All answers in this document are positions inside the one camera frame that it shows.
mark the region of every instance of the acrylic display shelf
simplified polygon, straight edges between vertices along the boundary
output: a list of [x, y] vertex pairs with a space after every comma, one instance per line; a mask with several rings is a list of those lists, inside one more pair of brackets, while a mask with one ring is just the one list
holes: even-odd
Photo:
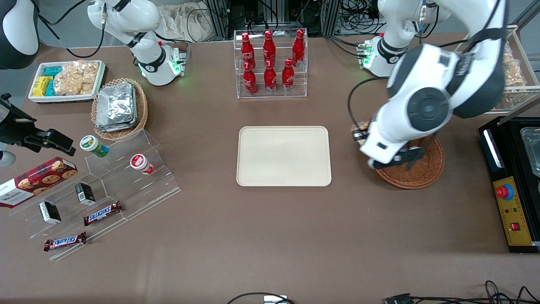
[[[137, 215], [149, 210], [168, 197], [180, 191], [172, 173], [163, 164], [156, 149], [159, 143], [141, 130], [109, 146], [109, 153], [103, 158], [91, 155], [86, 158], [89, 174], [75, 176], [59, 184], [57, 191], [34, 197], [31, 201], [14, 208], [12, 216], [25, 219], [30, 239], [36, 241], [36, 250], [43, 250], [47, 239], [61, 239], [86, 231], [86, 245], [54, 249], [49, 254], [51, 261], [60, 260], [67, 255], [91, 246], [92, 241], [124, 224]], [[141, 153], [148, 158], [155, 170], [152, 174], [131, 168], [129, 161], [134, 154]], [[75, 185], [79, 182], [92, 187], [96, 204], [87, 206], [78, 201]], [[43, 221], [39, 203], [47, 201], [55, 204], [62, 219], [54, 225]], [[123, 210], [84, 226], [83, 217], [97, 212], [119, 201]]]
[[[237, 79], [237, 95], [238, 98], [263, 98], [263, 97], [306, 97], [307, 96], [307, 67], [308, 67], [308, 39], [307, 34], [304, 35], [306, 50], [304, 62], [300, 67], [294, 68], [294, 90], [290, 93], [283, 92], [283, 82], [281, 74], [285, 67], [285, 59], [292, 58], [293, 42], [296, 39], [296, 31], [298, 29], [279, 29], [274, 30], [273, 40], [275, 43], [275, 73], [277, 75], [278, 91], [269, 95], [265, 91], [264, 81], [264, 58], [262, 55], [262, 45], [265, 41], [265, 30], [248, 30], [234, 31], [234, 70]], [[244, 86], [244, 60], [242, 59], [242, 33], [249, 33], [249, 40], [255, 51], [255, 78], [257, 82], [258, 92], [255, 96], [248, 96], [246, 87]]]

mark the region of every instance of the coca-cola bottle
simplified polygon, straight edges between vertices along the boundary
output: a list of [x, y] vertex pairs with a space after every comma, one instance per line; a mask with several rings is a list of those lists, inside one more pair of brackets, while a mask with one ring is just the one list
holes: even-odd
[[296, 39], [293, 42], [293, 66], [301, 67], [304, 60], [304, 51], [306, 42], [303, 40], [304, 32], [302, 29], [296, 31]]
[[265, 89], [266, 93], [273, 95], [277, 92], [276, 75], [274, 71], [274, 63], [271, 60], [265, 61]]
[[247, 96], [257, 94], [257, 81], [255, 73], [251, 69], [251, 63], [244, 62], [244, 85], [246, 86]]
[[262, 45], [262, 53], [267, 60], [272, 61], [272, 64], [275, 65], [275, 44], [272, 40], [272, 31], [265, 31], [265, 42]]
[[251, 68], [255, 69], [255, 51], [249, 41], [249, 35], [246, 32], [242, 33], [242, 48], [240, 50], [242, 51], [242, 59], [244, 62], [249, 62]]
[[285, 59], [285, 67], [283, 68], [283, 73], [281, 76], [281, 80], [283, 82], [283, 92], [292, 92], [294, 90], [294, 69], [292, 59]]

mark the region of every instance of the brown table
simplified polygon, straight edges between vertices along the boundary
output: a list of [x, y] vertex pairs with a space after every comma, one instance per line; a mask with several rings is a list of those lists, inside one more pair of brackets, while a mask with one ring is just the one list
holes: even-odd
[[[461, 37], [433, 34], [427, 42]], [[540, 294], [540, 257], [507, 253], [478, 144], [477, 128], [492, 116], [453, 118], [438, 136], [446, 154], [441, 178], [427, 189], [400, 190], [367, 167], [350, 137], [346, 97], [370, 77], [353, 56], [310, 39], [307, 98], [239, 101], [231, 42], [192, 48], [186, 76], [165, 87], [143, 79], [128, 48], [95, 56], [109, 67], [107, 80], [131, 77], [143, 86], [146, 129], [161, 143], [182, 191], [60, 262], [49, 262], [25, 223], [0, 210], [0, 302], [223, 304], [266, 291], [298, 304], [379, 303], [405, 292], [482, 296], [488, 279], [513, 295], [521, 285]], [[43, 48], [38, 61], [71, 59], [64, 50]], [[384, 86], [371, 82], [357, 91], [358, 119], [384, 104]], [[23, 109], [39, 127], [76, 140], [92, 134], [89, 103], [26, 100]], [[239, 186], [238, 131], [246, 125], [325, 126], [332, 183]], [[1, 169], [0, 182], [60, 155], [9, 150], [18, 159]], [[87, 155], [78, 151], [67, 159], [83, 168]]]

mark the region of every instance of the yellow control panel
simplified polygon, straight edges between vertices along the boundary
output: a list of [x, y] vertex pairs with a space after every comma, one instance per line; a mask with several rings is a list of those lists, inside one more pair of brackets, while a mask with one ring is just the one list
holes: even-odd
[[493, 188], [495, 189], [495, 196], [497, 197], [508, 245], [530, 246], [531, 236], [517, 194], [514, 177], [511, 176], [494, 182]]

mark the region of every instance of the cookie box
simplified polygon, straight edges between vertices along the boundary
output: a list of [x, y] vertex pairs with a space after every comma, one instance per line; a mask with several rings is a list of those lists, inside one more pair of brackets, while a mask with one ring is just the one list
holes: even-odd
[[48, 160], [0, 186], [0, 207], [13, 208], [77, 174], [77, 167], [60, 157]]

